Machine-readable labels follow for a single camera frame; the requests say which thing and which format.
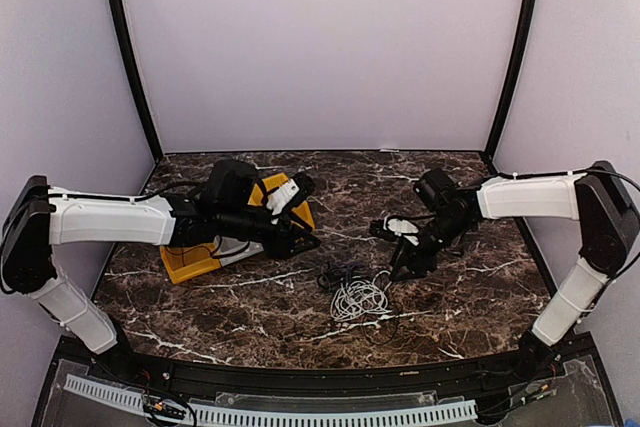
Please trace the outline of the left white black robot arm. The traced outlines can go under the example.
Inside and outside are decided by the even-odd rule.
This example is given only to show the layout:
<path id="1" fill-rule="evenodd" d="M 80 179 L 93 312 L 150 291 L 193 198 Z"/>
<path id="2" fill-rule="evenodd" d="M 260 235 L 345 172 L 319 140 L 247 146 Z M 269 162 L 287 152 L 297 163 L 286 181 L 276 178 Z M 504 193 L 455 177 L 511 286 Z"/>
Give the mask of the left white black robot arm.
<path id="1" fill-rule="evenodd" d="M 206 253 L 230 264 L 256 252 L 287 260 L 319 245 L 310 221 L 297 213 L 314 191 L 299 172 L 268 188 L 253 175 L 188 194 L 162 189 L 145 196 L 112 196 L 52 187 L 33 176 L 2 227 L 1 289 L 35 300 L 120 383 L 141 374 L 126 338 L 60 267 L 52 248 L 78 242 L 129 242 L 165 247 L 179 258 Z"/>

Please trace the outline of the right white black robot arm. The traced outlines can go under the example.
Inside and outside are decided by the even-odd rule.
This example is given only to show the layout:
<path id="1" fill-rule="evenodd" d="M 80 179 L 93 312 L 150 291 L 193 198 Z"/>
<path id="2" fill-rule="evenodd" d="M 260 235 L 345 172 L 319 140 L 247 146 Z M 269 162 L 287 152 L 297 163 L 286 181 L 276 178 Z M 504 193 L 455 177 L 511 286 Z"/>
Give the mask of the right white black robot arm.
<path id="1" fill-rule="evenodd" d="M 555 346 L 637 261 L 631 250 L 639 236 L 639 210 L 627 191 L 632 184 L 608 161 L 557 173 L 497 173 L 466 186 L 436 168 L 413 186 L 429 211 L 423 226 L 401 215 L 377 225 L 381 237 L 397 243 L 392 270 L 422 277 L 436 269 L 441 250 L 483 221 L 531 217 L 579 224 L 582 245 L 575 265 L 530 327 L 535 342 L 510 360 L 511 373 L 530 381 L 549 363 L 546 347 Z"/>

